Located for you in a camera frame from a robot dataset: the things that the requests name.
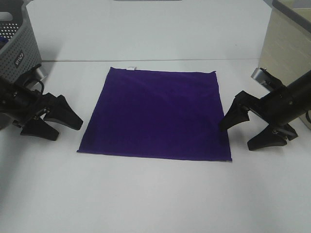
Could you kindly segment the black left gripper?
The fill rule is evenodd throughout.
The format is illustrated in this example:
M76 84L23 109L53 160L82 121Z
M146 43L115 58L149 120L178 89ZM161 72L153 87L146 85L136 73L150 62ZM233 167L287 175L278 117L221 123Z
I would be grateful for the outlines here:
M35 136L56 141L59 131L46 121L55 122L71 129L80 129L83 121L71 109L63 95L44 94L44 84L38 81L40 90L30 90L24 85L0 80L0 126L9 122L22 128L20 135Z

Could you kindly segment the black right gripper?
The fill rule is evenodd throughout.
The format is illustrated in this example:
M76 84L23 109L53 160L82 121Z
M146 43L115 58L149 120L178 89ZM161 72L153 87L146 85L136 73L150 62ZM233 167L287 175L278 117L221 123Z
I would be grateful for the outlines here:
M247 142L250 151L267 147L281 147L298 137L297 132L289 125L297 118L298 107L287 90L273 91L258 99L245 91L240 92L233 100L228 112L220 121L220 131L249 121L251 111L268 123L268 126Z

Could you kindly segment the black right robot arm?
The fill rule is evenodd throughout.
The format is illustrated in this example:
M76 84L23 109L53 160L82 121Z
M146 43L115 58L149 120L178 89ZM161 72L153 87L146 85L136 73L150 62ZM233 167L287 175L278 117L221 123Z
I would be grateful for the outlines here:
M288 86L277 82L278 86L264 97L258 99L245 91L238 93L228 112L219 123L225 131L239 123L249 120L251 111L268 123L268 126L247 142L250 151L287 145L298 137L289 122L311 110L311 73L307 72Z

